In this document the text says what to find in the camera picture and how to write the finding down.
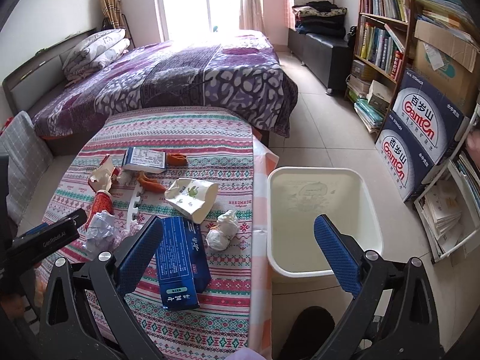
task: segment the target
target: black slipper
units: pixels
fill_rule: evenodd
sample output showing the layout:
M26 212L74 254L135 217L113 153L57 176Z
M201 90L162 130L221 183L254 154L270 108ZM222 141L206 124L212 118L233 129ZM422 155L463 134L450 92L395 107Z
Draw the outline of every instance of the black slipper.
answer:
M311 358L335 329L332 315L320 306L311 306L297 317L277 360Z

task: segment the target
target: headboard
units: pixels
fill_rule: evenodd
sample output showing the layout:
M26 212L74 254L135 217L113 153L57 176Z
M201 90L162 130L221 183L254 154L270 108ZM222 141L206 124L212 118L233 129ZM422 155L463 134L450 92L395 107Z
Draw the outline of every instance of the headboard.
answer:
M2 83L3 91L14 115L27 111L30 117L33 117L54 95L62 91L63 85L60 84L66 82L62 66L70 50L95 32L97 30L84 31L40 50L5 77ZM43 96L56 88L58 93L52 93L52 96L45 99L48 101L42 101L42 104L35 106Z

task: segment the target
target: purple bedspread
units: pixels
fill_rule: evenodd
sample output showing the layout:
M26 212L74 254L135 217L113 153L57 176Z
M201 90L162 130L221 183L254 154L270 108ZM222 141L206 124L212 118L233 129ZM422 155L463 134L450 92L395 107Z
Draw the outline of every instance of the purple bedspread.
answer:
M195 43L134 49L66 88L33 122L37 135L59 137L97 131L121 112L201 105L227 108L260 130L288 137L297 95L261 32L214 33Z

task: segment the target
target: silver screw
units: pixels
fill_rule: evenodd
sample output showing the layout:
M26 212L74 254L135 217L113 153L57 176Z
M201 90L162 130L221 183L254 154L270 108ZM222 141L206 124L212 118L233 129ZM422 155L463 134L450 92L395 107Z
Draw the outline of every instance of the silver screw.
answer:
M109 251L103 251L98 255L100 261L107 261L112 257L112 254Z
M416 267L422 266L422 261L418 257L412 258L412 264Z
M376 251L369 250L368 252L366 252L365 256L366 256L367 259L369 259L370 261L376 261L376 260L378 260L378 254L377 254Z
M55 262L55 265L56 266L63 266L64 263L66 263L67 260L65 260L63 257L60 257L59 259L57 259L57 261Z

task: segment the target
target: striped tablecloth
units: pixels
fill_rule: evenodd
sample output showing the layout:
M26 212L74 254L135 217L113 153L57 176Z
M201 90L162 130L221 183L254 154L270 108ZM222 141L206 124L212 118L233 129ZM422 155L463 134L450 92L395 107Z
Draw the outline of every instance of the striped tablecloth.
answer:
M89 212L94 193L87 185L87 176L105 154L120 165L129 146L161 148L188 156L187 167L171 167L158 176L166 187L179 177L219 183L217 200L201 225L204 239L217 216L227 210L237 211L240 224L240 231L227 250L206 249L212 281L199 294L199 309L162 309L153 257L136 291L125 297L141 326L171 359L221 359L247 345L269 357L271 290L264 210L266 175L277 157L252 136L250 125L224 109L169 107L119 114L109 118L75 158L46 210L44 221L53 223L79 207ZM125 227L133 188L131 181L110 191L118 228ZM255 218L254 206L262 211ZM165 202L163 195L146 192L139 205L138 220L145 223L151 215L165 218L179 213ZM253 226L255 219L258 226ZM77 241L45 259L40 268L45 281L60 255L71 262L86 261L82 249L85 229L81 227L79 232ZM94 294L88 292L87 296L102 334L113 339Z

